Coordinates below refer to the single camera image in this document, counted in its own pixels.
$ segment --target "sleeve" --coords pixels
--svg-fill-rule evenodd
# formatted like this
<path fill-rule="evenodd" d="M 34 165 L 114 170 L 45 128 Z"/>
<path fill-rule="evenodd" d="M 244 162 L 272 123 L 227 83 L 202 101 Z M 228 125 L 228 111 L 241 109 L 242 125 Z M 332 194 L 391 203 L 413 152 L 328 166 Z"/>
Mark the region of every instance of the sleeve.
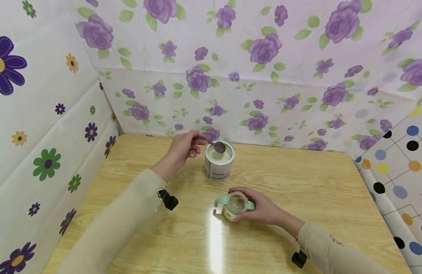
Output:
<path fill-rule="evenodd" d="M 159 207 L 157 192 L 167 183 L 145 169 L 89 225 L 58 269 L 58 274 L 104 274 L 138 228 Z"/>
<path fill-rule="evenodd" d="M 315 224 L 302 226 L 298 243 L 323 274 L 389 274 L 383 266 Z"/>

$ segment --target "wooden table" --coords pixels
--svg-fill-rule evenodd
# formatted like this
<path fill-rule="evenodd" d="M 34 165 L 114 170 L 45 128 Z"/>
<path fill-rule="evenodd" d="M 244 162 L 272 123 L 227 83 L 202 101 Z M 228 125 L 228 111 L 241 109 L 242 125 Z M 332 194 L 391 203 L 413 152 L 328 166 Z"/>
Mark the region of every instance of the wooden table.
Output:
<path fill-rule="evenodd" d="M 118 138 L 43 273 L 55 273 L 89 224 L 139 172 L 165 154 L 170 142 L 135 135 Z M 232 223 L 214 213 L 214 199 L 238 185 L 259 190 L 290 213 L 324 227 L 392 274 L 410 273 L 347 154 L 234 146 L 232 173 L 223 182 L 205 176 L 204 153 L 187 162 L 168 184 L 179 205 L 171 212 L 162 205 L 122 250 L 110 273 L 320 273 L 309 261 L 303 269 L 291 262 L 298 245 L 279 228 Z"/>

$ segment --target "yellow flower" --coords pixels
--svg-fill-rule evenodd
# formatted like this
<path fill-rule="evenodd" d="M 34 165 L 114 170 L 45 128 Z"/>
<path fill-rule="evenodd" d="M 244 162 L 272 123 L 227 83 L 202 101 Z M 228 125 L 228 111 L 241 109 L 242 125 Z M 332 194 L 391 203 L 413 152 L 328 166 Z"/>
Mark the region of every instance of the yellow flower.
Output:
<path fill-rule="evenodd" d="M 75 57 L 71 54 L 66 56 L 66 66 L 69 67 L 70 72 L 76 72 L 78 70 L 78 62 L 75 60 Z"/>
<path fill-rule="evenodd" d="M 17 131 L 11 137 L 12 137 L 11 142 L 15 146 L 24 145 L 24 143 L 27 141 L 27 135 L 23 131 L 21 131 L 21 132 Z"/>

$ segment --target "spoon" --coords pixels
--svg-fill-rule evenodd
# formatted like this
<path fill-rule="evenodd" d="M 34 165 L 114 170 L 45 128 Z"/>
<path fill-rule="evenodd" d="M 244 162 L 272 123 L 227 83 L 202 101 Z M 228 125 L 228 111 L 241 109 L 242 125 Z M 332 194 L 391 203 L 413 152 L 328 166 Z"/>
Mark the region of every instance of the spoon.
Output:
<path fill-rule="evenodd" d="M 218 153 L 225 153 L 225 151 L 226 151 L 226 146 L 222 142 L 215 142 L 214 143 L 214 142 L 206 140 L 206 138 L 204 138 L 202 136 L 195 136 L 193 139 L 194 140 L 200 139 L 200 140 L 207 141 L 208 144 L 212 145 L 214 147 L 214 150 L 217 151 Z"/>

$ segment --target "milk powder tin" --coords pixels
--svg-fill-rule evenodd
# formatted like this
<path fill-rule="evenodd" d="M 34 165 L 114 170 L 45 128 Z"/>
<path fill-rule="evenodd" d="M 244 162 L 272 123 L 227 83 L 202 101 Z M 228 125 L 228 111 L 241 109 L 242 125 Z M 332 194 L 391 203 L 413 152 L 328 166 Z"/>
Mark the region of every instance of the milk powder tin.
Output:
<path fill-rule="evenodd" d="M 231 174 L 232 162 L 236 156 L 236 150 L 230 142 L 225 140 L 214 140 L 213 142 L 222 142 L 226 146 L 225 153 L 217 153 L 214 148 L 208 144 L 205 148 L 205 174 L 214 181 L 223 181 Z"/>

